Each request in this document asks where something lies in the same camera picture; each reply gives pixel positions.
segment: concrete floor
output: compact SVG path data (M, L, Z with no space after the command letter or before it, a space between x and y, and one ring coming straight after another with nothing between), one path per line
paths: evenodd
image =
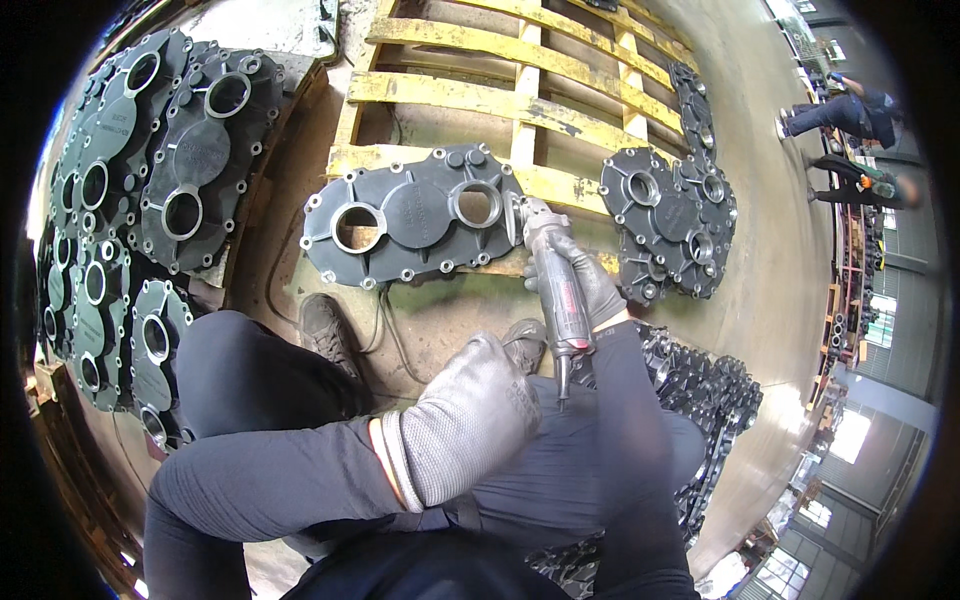
M309 43L302 39L302 16L312 4L312 0L222 0L182 26L196 38L216 38L225 47L310 54ZM800 148L819 152L816 135L781 145L774 134L778 108L804 102L805 96L786 42L762 0L645 4L675 23L696 45L710 90L720 148L717 163L732 183L740 217L728 272L714 297L704 301L670 296L642 317L669 326L676 336L700 348L742 359L765 394L756 425L736 441L699 541L688 554L691 572L699 578L765 516L812 436L813 417L804 413L803 404L816 374L832 225L827 206L808 205L805 198ZM359 54L374 5L373 0L342 5L343 46L352 58ZM341 62L329 71L328 93L292 132L296 151L287 157L287 175L274 181L275 205L257 228L245 234L238 256L234 307L292 342L297 341L295 329L265 301L267 275L278 252L282 255L273 274L271 299L282 315L295 319L302 298L326 291L346 309L361 344L372 336L373 295L320 282L296 246L300 220L283 246L292 216L324 184L327 149L349 70ZM612 235L607 223L583 220L576 228L590 237ZM423 379L436 374L470 332L486 328L502 334L517 319L540 314L537 298L523 290L520 280L502 276L467 275L418 287L398 285L391 300L408 355ZM380 340L363 367L384 406L409 403L422 387L403 371L389 340ZM143 491L119 454L108 416L89 412L94 434L112 456L118 474L129 482L134 504L137 497L142 502ZM141 450L135 420L121 415L117 422L131 462L149 485L157 463ZM279 597L306 568L280 542L251 544L247 557L258 598Z

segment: knee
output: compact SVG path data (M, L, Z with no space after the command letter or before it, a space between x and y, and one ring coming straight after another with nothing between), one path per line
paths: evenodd
M203 315L194 321L177 348L178 370L188 365L203 365L210 369L211 363L227 362L234 352L251 345L252 338L262 335L259 326L247 315L234 310L221 310Z

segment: grey work glove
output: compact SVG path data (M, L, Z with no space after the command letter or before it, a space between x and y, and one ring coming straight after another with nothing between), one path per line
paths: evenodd
M620 292L604 268L578 247L572 237L558 231L550 231L547 233L547 241L560 256L573 265L573 271L577 274L577 280L580 281L580 289L584 292L584 300L587 301L587 314L591 328L609 321L627 307L627 301L620 296ZM526 277L523 286L531 292L536 292L537 267L534 264L524 267L523 276Z
M382 418L383 441L407 508L421 513L471 489L540 427L533 387L496 336L478 331L417 404Z

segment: angle grinder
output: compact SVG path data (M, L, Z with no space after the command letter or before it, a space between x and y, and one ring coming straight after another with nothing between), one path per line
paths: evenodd
M563 410L570 397L574 363L593 351L587 303L580 282L573 266L550 246L548 239L552 231L570 235L570 220L550 210L540 198L510 196L507 200L516 221L512 223L507 219L508 235L514 236L518 245L522 231L523 245L534 256L547 345L553 354L557 397Z

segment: person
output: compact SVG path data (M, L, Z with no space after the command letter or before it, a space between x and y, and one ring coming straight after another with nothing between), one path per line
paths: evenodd
M790 114L781 108L776 120L780 141L819 127L834 127L863 140L877 140L884 149L893 147L897 143L894 121L903 120L894 99L839 73L829 77L853 94L839 94L819 105L794 105Z
M176 362L199 438L147 497L152 599L249 598L243 542L284 538L313 563L301 598L566 598L524 549L606 530L598 598L696 598L673 496L702 464L690 419L662 411L626 301L565 235L550 244L587 301L597 389L533 376L535 320L471 335L404 412L369 395L333 299L300 311L304 348L246 316L199 318ZM527 285L536 289L536 267Z
M804 166L832 171L840 177L838 189L827 191L807 190L807 200L833 204L865 204L888 208L917 208L921 204L920 188L906 175L880 171L837 155L826 155L809 160L804 157Z

